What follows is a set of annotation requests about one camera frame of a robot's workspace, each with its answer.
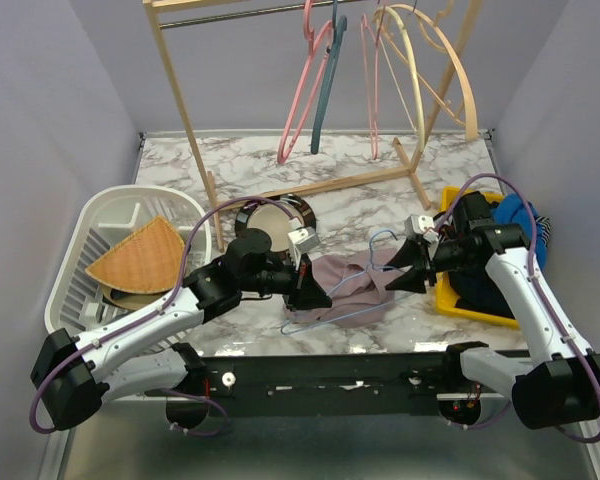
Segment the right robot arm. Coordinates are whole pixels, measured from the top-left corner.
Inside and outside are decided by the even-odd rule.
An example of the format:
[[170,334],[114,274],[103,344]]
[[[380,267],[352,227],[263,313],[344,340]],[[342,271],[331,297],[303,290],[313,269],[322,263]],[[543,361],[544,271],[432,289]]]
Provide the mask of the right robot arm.
[[529,429],[600,420],[600,353],[579,334],[549,288],[535,255],[535,233],[499,223],[483,194],[458,196],[446,211],[455,233],[443,237],[441,219],[412,214],[406,240],[388,261],[403,274],[387,289],[423,293],[446,272],[481,271],[497,286],[517,321],[529,364],[480,342],[447,348],[440,379],[460,392],[482,384],[501,394]]

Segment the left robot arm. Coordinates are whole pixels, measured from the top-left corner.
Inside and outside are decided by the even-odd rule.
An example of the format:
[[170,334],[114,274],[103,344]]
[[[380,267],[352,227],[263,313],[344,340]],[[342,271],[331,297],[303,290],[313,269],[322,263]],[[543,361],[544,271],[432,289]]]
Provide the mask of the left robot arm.
[[71,336],[46,336],[30,379],[36,388],[29,423],[41,434],[69,430],[111,400],[150,390],[194,393],[202,380],[194,351],[176,344],[149,348],[237,308],[245,293],[280,295],[287,309],[331,306],[313,277],[308,256],[318,239],[311,227],[287,235],[290,260],[272,255],[268,234],[249,228],[211,263],[192,271],[173,290],[112,324]]

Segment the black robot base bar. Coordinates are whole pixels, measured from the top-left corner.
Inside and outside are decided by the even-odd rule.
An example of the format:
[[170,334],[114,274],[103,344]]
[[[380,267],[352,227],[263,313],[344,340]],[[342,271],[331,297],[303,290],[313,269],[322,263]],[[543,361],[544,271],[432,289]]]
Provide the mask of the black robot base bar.
[[475,383],[447,376],[442,352],[194,357],[174,387],[168,419],[194,427],[211,418],[436,416],[480,409]]

